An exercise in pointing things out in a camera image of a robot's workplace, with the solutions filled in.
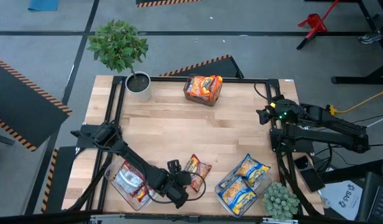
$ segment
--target chip bag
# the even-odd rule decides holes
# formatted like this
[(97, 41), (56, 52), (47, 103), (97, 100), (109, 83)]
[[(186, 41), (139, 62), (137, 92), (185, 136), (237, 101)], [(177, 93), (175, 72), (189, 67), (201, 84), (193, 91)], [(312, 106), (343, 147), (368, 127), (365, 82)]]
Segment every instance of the chip bag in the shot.
[(269, 166), (259, 163), (252, 159), (250, 154), (247, 154), (236, 169), (235, 174), (245, 177), (248, 185), (254, 187), (256, 180), (262, 177), (269, 169)]
[(223, 79), (220, 76), (194, 76), (186, 94), (205, 101), (216, 101), (222, 88), (222, 82)]
[(135, 196), (137, 191), (143, 186), (143, 175), (128, 161), (125, 161), (114, 181), (119, 184), (131, 197)]
[(241, 176), (218, 194), (234, 214), (244, 213), (257, 197)]
[[(206, 164), (200, 162), (198, 160), (197, 156), (193, 154), (185, 166), (185, 171), (200, 174), (205, 179), (205, 177), (208, 175), (211, 168), (212, 168), (211, 165), (206, 165)], [(200, 190), (201, 185), (203, 184), (203, 180), (201, 179), (201, 177), (199, 177), (195, 174), (190, 174), (190, 175), (191, 175), (190, 186), (196, 192), (198, 192)]]
[(153, 195), (154, 190), (151, 189), (150, 187), (143, 186), (137, 192), (137, 195), (136, 195), (137, 201), (141, 204), (145, 203), (149, 199), (149, 196), (147, 194)]
[(232, 184), (240, 175), (232, 174), (228, 178), (226, 178), (224, 181), (219, 183), (219, 186), (223, 189), (225, 189), (227, 186)]

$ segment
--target succulent plant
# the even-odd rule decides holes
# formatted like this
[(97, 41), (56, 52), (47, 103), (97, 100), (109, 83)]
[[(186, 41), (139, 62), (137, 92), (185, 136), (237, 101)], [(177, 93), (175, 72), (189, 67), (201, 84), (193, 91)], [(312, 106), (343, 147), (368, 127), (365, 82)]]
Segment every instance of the succulent plant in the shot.
[(274, 182), (266, 191), (263, 199), (266, 215), (273, 219), (284, 221), (292, 219), (298, 212), (299, 199), (291, 194), (289, 189)]

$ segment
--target black and orange hazard stripe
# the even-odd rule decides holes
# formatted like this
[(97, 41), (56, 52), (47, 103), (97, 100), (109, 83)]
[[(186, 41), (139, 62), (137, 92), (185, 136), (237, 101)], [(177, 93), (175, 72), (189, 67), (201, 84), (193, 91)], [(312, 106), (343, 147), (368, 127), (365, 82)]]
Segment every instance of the black and orange hazard stripe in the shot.
[(151, 2), (142, 2), (137, 4), (137, 7), (150, 7), (150, 6), (166, 6), (170, 4), (180, 4), (186, 2), (197, 2), (202, 0), (163, 0), (163, 1), (151, 1)]
[(63, 112), (65, 112), (67, 115), (72, 114), (72, 110), (64, 105), (62, 102), (54, 98), (53, 96), (49, 95), (45, 90), (41, 89), (40, 87), (37, 86), (37, 84), (33, 83), (30, 81), (28, 78), (23, 76), (21, 73), (10, 67), (8, 64), (0, 60), (0, 66), (7, 70), (10, 74), (14, 75), (17, 79), (19, 79), (22, 83), (27, 85), (29, 88), (33, 89), (36, 91), (38, 94), (43, 96), (45, 99), (49, 100), (49, 102), (53, 103), (57, 108), (61, 109)]
[(201, 66), (203, 66), (203, 65), (208, 65), (208, 64), (211, 64), (211, 63), (220, 61), (220, 60), (222, 60), (222, 59), (226, 59), (226, 58), (231, 58), (231, 55), (224, 55), (224, 56), (222, 56), (222, 57), (217, 57), (217, 58), (213, 58), (213, 59), (211, 59), (211, 60), (206, 60), (205, 62), (200, 62), (200, 63), (197, 63), (197, 64), (195, 64), (195, 65), (190, 65), (190, 66), (187, 66), (187, 67), (178, 69), (178, 70), (174, 70), (174, 71), (171, 71), (171, 72), (167, 72), (167, 73), (165, 73), (165, 74), (161, 74), (160, 76), (161, 76), (161, 77), (167, 77), (167, 76), (171, 76), (171, 75), (176, 75), (176, 74), (178, 74), (178, 73), (181, 73), (181, 72), (184, 72), (184, 71), (193, 69), (193, 68), (198, 68), (198, 67), (201, 67)]
[(45, 211), (47, 210), (49, 193), (50, 193), (50, 189), (51, 189), (52, 181), (53, 181), (53, 172), (55, 171), (55, 164), (56, 164), (57, 153), (59, 152), (59, 149), (60, 148), (54, 149), (52, 153), (52, 158), (50, 161), (50, 167), (48, 171), (47, 186), (45, 188), (44, 198), (42, 199), (42, 206), (41, 206), (42, 213), (45, 213)]
[(0, 119), (0, 127), (3, 130), (5, 130), (6, 132), (8, 132), (11, 136), (13, 136), (20, 143), (22, 143), (23, 146), (26, 147), (28, 150), (33, 152), (37, 149), (35, 146), (31, 145), (31, 143), (29, 143), (27, 140), (25, 140), (19, 133), (15, 132), (11, 127), (9, 127), (9, 125), (7, 125), (5, 122), (3, 122), (1, 119)]
[[(22, 89), (27, 90), (27, 94), (21, 95), (19, 97), (23, 97), (23, 96), (27, 97), (27, 99), (25, 99), (27, 101), (31, 97), (30, 95), (28, 95), (28, 93), (32, 93), (32, 96), (35, 96), (35, 98), (37, 98), (39, 102), (43, 102), (44, 106), (51, 107), (51, 105), (54, 105), (53, 108), (55, 109), (55, 111), (57, 109), (57, 111), (61, 114), (61, 117), (59, 117), (58, 120), (65, 119), (71, 115), (72, 110), (68, 106), (64, 105), (62, 102), (54, 98), (45, 90), (41, 89), (34, 82), (30, 81), (28, 78), (23, 76), (20, 72), (13, 69), (11, 66), (9, 66), (7, 63), (3, 62), (0, 59), (0, 78), (4, 76), (9, 77), (12, 80), (15, 80), (18, 86), (21, 86)], [(23, 146), (28, 148), (28, 150), (30, 151), (36, 150), (40, 146), (40, 144), (44, 141), (44, 139), (38, 139), (38, 137), (37, 138), (31, 137), (32, 136), (30, 134), (31, 132), (24, 132), (24, 130), (19, 129), (19, 123), (14, 123), (13, 121), (10, 120), (10, 118), (5, 118), (4, 116), (5, 114), (0, 114), (0, 127), (3, 128), (3, 130), (5, 130), (6, 132), (8, 132), (12, 137), (14, 137), (20, 143), (22, 143)]]

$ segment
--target potted plant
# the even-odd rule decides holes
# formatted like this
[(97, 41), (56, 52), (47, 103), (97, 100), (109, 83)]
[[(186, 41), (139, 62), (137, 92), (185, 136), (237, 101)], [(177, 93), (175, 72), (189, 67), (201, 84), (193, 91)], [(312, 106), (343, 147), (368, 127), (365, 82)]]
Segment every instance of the potted plant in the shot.
[(118, 73), (126, 68), (131, 74), (126, 79), (126, 88), (140, 101), (147, 101), (151, 96), (150, 77), (144, 72), (134, 72), (132, 64), (142, 63), (141, 56), (146, 58), (147, 39), (140, 39), (137, 29), (124, 21), (108, 22), (100, 27), (96, 34), (89, 36), (88, 50), (94, 52), (93, 59), (99, 59), (110, 70)]
[(266, 214), (276, 220), (290, 220), (298, 212), (299, 199), (280, 183), (274, 182), (266, 190), (262, 202)]

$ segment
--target green plant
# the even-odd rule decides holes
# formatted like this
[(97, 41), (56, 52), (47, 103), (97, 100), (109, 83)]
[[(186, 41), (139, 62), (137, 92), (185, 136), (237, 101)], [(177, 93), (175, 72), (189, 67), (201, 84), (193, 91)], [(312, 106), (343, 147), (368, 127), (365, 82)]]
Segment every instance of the green plant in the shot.
[(118, 73), (130, 68), (137, 60), (142, 63), (141, 56), (146, 58), (147, 39), (140, 39), (137, 29), (124, 21), (108, 22), (107, 26), (98, 29), (95, 35), (89, 36), (88, 50), (94, 52), (93, 59), (100, 61), (110, 70)]
[(288, 188), (274, 182), (266, 191), (263, 199), (266, 215), (271, 215), (276, 220), (292, 219), (298, 212), (299, 199), (291, 194)]

